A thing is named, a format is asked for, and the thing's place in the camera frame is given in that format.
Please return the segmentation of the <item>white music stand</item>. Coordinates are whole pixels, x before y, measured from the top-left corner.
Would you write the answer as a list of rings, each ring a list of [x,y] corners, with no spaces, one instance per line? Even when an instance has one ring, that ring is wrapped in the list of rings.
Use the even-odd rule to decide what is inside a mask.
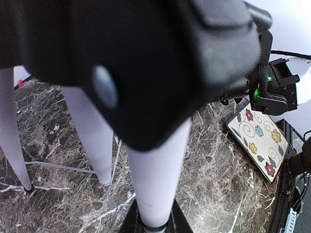
[[[0,146],[24,190],[14,67],[63,87],[90,152],[116,133],[136,199],[122,233],[189,233],[175,200],[190,117],[256,83],[261,9],[243,0],[3,0]]]

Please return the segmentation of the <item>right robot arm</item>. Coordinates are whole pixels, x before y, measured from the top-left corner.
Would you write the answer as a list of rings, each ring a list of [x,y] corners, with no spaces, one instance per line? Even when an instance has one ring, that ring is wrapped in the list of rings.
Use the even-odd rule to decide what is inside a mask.
[[[257,26],[261,46],[261,57],[251,79],[251,108],[272,116],[293,111],[311,99],[311,57],[272,50],[271,15],[248,2],[246,6]]]

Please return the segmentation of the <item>floral square coaster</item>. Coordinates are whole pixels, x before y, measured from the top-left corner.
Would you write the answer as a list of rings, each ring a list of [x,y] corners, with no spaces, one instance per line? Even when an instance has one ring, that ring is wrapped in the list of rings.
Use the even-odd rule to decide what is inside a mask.
[[[289,143],[272,119],[247,103],[226,123],[228,130],[272,183],[282,165]]]

